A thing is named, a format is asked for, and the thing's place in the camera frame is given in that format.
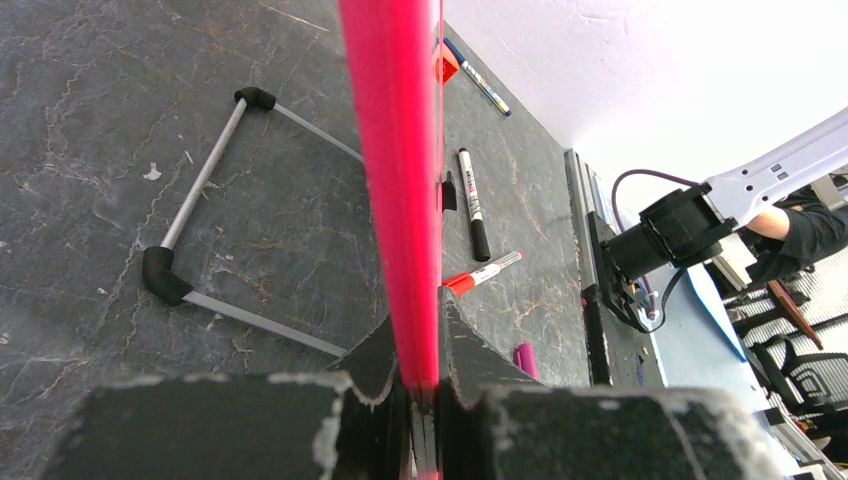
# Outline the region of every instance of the white wall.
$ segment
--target white wall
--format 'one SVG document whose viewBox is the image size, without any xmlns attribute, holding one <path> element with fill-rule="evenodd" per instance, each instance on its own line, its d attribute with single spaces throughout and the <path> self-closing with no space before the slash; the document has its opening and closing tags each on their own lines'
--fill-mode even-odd
<svg viewBox="0 0 848 480">
<path fill-rule="evenodd" d="M 844 0 L 445 0 L 445 18 L 610 184 L 702 180 L 848 106 Z M 670 189 L 628 179 L 622 200 Z"/>
</svg>

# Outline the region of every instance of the marble table surface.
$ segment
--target marble table surface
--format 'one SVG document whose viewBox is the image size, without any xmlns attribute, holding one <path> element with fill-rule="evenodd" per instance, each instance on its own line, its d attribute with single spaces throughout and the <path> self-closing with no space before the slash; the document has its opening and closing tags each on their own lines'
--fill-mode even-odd
<svg viewBox="0 0 848 480">
<path fill-rule="evenodd" d="M 165 306 L 140 262 L 235 90 L 269 90 L 359 149 L 335 2 L 19 0 L 0 25 L 0 478 L 37 476 L 93 385 L 326 367 Z M 462 306 L 502 353 L 531 342 L 545 383 L 588 385 L 563 149 L 448 33 L 514 113 L 451 80 L 446 168 L 472 153 L 493 255 L 526 255 Z M 198 291 L 343 348 L 388 312 L 361 164 L 276 113 L 245 115 L 175 250 Z M 462 208 L 445 215 L 444 252 L 445 277 L 479 266 Z"/>
</svg>

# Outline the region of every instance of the wire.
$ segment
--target wire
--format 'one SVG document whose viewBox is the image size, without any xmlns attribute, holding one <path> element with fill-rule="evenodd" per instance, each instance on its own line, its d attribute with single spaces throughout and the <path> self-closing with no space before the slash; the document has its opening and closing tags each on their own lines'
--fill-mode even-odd
<svg viewBox="0 0 848 480">
<path fill-rule="evenodd" d="M 621 215 L 619 214 L 619 211 L 618 211 L 618 187 L 619 187 L 619 185 L 621 185 L 622 180 L 624 180 L 625 178 L 632 176 L 632 175 L 650 175 L 652 177 L 659 177 L 659 178 L 662 178 L 664 180 L 668 180 L 670 182 L 679 183 L 679 184 L 685 185 L 687 187 L 698 186 L 697 182 L 693 182 L 691 180 L 686 180 L 685 178 L 681 178 L 681 177 L 671 175 L 671 174 L 668 174 L 668 173 L 659 172 L 657 170 L 651 170 L 649 168 L 637 168 L 637 169 L 628 170 L 628 171 L 622 173 L 621 175 L 618 176 L 618 178 L 615 179 L 615 182 L 612 184 L 612 194 L 610 195 L 612 197 L 612 213 L 613 213 L 613 215 L 615 215 L 615 223 L 618 224 L 618 229 L 621 231 L 621 233 L 624 233 L 624 222 L 621 221 Z M 660 306 L 661 306 L 661 312 L 660 313 L 662 314 L 662 317 L 660 318 L 660 324 L 657 327 L 655 327 L 654 329 L 652 329 L 652 330 L 650 330 L 646 333 L 654 333 L 657 330 L 659 330 L 660 327 L 665 325 L 665 302 L 668 301 L 668 296 L 671 295 L 671 290 L 674 288 L 674 286 L 680 280 L 680 277 L 683 276 L 684 272 L 685 272 L 684 269 L 680 269 L 677 272 L 675 272 L 674 276 L 671 277 L 671 280 L 668 282 L 668 285 L 665 288 L 665 292 L 663 292 L 662 301 L 660 302 Z M 645 285 L 645 289 L 648 291 L 648 294 L 650 295 L 650 293 L 654 289 L 651 288 L 651 283 L 648 281 L 648 277 L 642 276 L 640 278 L 640 280 L 642 280 L 642 284 Z M 650 298 L 651 298 L 651 311 L 648 313 L 648 318 L 650 318 L 651 320 L 656 320 L 655 318 L 652 318 L 652 317 L 654 316 L 654 312 L 657 311 L 657 301 L 656 301 L 656 299 L 654 298 L 653 295 L 651 295 Z"/>
</svg>

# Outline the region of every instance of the orange object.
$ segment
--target orange object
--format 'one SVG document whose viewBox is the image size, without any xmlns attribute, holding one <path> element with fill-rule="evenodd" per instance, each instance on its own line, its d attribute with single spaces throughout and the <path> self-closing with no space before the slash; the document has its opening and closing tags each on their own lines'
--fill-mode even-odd
<svg viewBox="0 0 848 480">
<path fill-rule="evenodd" d="M 441 72 L 439 71 L 439 60 L 441 59 Z M 433 56 L 433 69 L 435 70 L 436 80 L 440 80 L 439 83 L 442 85 L 448 83 L 448 80 L 451 79 L 456 72 L 459 71 L 459 62 L 456 61 L 456 57 L 447 48 L 444 42 L 439 42 L 439 48 L 436 50 L 435 55 Z"/>
</svg>

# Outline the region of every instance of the blue marker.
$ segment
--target blue marker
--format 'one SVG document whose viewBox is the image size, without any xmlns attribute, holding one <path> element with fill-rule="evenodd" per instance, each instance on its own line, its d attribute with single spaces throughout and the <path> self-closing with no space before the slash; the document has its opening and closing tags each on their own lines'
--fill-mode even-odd
<svg viewBox="0 0 848 480">
<path fill-rule="evenodd" d="M 445 37 L 444 40 L 445 45 L 447 45 L 451 53 L 453 53 L 453 56 L 456 57 L 456 61 L 459 62 L 459 66 L 462 67 L 463 70 L 465 70 L 465 73 L 467 73 L 472 80 L 474 80 L 474 83 L 476 83 L 477 86 L 480 87 L 480 90 L 483 90 L 483 93 L 485 93 L 486 96 L 489 97 L 489 100 L 491 100 L 496 107 L 498 107 L 498 110 L 500 110 L 501 113 L 503 113 L 507 117 L 512 115 L 512 110 L 509 109 L 509 107 L 506 105 L 506 102 L 504 102 L 503 99 L 499 97 L 498 94 L 494 92 L 494 90 L 492 90 L 492 87 L 490 87 L 489 84 L 486 83 L 485 80 L 483 80 L 483 77 L 481 77 L 480 74 L 477 73 L 477 70 L 471 68 L 471 65 L 468 64 L 468 60 L 466 60 L 465 57 L 461 53 L 459 53 L 459 49 L 456 48 L 456 45 L 454 45 L 453 42 L 451 42 L 447 37 Z"/>
</svg>

